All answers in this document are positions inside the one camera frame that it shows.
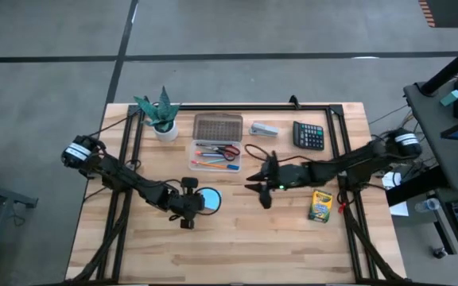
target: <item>potted plant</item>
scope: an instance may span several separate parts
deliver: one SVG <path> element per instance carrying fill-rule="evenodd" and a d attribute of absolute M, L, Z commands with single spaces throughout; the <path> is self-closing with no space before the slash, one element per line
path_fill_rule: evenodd
<path fill-rule="evenodd" d="M 145 120 L 147 126 L 152 126 L 158 140 L 169 142 L 178 136 L 178 127 L 174 118 L 180 109 L 179 105 L 171 105 L 165 87 L 162 87 L 160 101 L 155 106 L 148 100 L 134 96 L 135 102 L 141 107 L 150 121 Z"/>

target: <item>yellow crayon box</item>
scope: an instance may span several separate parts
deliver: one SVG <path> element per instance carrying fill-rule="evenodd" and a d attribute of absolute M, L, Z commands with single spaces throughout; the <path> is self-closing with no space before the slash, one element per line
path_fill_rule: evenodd
<path fill-rule="evenodd" d="M 317 222 L 327 222 L 330 218 L 333 196 L 325 191 L 314 190 L 309 219 Z"/>

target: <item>wooden table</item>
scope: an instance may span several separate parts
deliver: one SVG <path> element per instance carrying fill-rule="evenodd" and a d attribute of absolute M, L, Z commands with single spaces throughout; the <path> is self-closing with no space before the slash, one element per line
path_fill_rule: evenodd
<path fill-rule="evenodd" d="M 342 104 L 351 147 L 359 148 L 371 139 L 363 104 Z M 127 107 L 127 104 L 108 105 L 103 126 L 124 118 Z M 150 180 L 197 177 L 200 187 L 215 187 L 222 192 L 222 207 L 213 216 L 197 216 L 194 230 L 182 230 L 179 220 L 168 221 L 172 213 L 158 211 L 134 193 L 120 283 L 354 282 L 344 217 L 338 213 L 336 201 L 326 224 L 306 219 L 312 201 L 311 187 L 276 191 L 272 194 L 272 208 L 264 210 L 259 204 L 258 194 L 243 186 L 245 179 L 255 174 L 262 163 L 246 153 L 243 154 L 240 173 L 194 172 L 188 168 L 193 121 L 199 112 L 203 111 L 180 111 L 177 115 L 179 136 L 174 142 L 159 142 L 153 130 L 146 126 L 139 155 L 142 167 L 138 173 Z M 328 134 L 323 152 L 299 149 L 292 144 L 293 120 L 323 126 L 328 132 L 324 112 L 246 110 L 228 113 L 243 116 L 243 145 L 252 143 L 269 152 L 276 150 L 279 159 L 294 155 L 316 160 L 332 158 Z M 278 137 L 249 135 L 248 129 L 253 122 L 279 128 Z M 100 135 L 107 151 L 115 156 L 119 154 L 123 126 L 124 123 L 121 123 Z M 339 149 L 343 152 L 337 121 L 335 126 Z M 131 132 L 129 159 L 134 134 L 134 131 Z M 100 187 L 100 181 L 91 181 L 86 195 Z M 320 189 L 332 193 L 334 197 L 338 193 L 336 180 Z M 79 273 L 98 249 L 110 196 L 111 192 L 105 191 L 83 205 L 67 278 Z M 383 190 L 370 187 L 362 192 L 362 197 L 372 242 L 392 269 L 405 276 Z M 363 247 L 358 246 L 363 272 L 367 272 Z M 108 267 L 112 267 L 113 257 L 109 255 Z"/>

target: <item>stapler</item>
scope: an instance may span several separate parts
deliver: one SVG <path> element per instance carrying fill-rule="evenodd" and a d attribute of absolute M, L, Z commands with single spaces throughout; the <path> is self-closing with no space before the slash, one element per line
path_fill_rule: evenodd
<path fill-rule="evenodd" d="M 278 128 L 254 122 L 252 123 L 252 126 L 250 127 L 248 132 L 250 133 L 250 135 L 276 137 L 278 134 Z"/>

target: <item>scissors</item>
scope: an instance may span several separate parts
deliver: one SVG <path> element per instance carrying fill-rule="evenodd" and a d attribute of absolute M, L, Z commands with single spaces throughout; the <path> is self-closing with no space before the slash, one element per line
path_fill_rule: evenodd
<path fill-rule="evenodd" d="M 223 158 L 228 161 L 235 160 L 236 156 L 240 154 L 239 149 L 233 145 L 206 145 L 201 143 L 197 143 L 196 145 L 211 151 L 215 151 L 218 154 L 221 154 Z"/>

